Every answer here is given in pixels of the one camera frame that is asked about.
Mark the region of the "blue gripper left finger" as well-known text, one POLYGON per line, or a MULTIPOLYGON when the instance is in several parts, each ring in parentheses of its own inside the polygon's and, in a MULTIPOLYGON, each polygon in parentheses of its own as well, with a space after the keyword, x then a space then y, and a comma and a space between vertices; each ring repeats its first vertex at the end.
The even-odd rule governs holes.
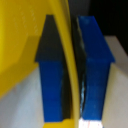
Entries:
POLYGON ((47 15, 35 61, 39 64, 45 122, 61 122, 63 49, 53 15, 47 15))

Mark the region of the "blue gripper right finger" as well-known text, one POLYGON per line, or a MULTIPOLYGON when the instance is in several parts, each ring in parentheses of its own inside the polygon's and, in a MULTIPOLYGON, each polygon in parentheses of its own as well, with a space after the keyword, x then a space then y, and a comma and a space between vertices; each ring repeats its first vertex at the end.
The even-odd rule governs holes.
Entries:
POLYGON ((115 61, 94 16, 74 22, 74 50, 80 89, 80 116, 100 120, 110 70, 115 61))

